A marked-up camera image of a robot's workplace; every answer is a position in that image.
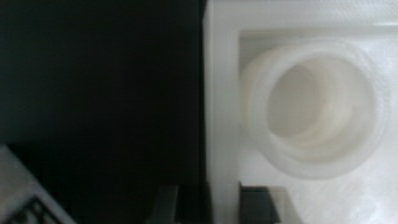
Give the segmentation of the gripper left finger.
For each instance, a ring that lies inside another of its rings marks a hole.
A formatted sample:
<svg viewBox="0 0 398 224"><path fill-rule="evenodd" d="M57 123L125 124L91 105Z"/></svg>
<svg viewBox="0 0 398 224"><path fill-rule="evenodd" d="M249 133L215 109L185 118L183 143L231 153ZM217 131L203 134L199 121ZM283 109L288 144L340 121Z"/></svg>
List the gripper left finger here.
<svg viewBox="0 0 398 224"><path fill-rule="evenodd" d="M180 187L176 185L160 187L153 212L146 224L180 224L176 221L178 195Z"/></svg>

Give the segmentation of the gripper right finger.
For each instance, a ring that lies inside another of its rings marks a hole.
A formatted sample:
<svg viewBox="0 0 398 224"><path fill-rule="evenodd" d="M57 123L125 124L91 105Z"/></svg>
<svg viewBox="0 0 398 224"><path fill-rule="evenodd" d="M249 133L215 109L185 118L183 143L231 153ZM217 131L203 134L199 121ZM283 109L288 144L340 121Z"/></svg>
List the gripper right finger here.
<svg viewBox="0 0 398 224"><path fill-rule="evenodd" d="M240 188L240 224L276 224L279 214L267 187Z"/></svg>

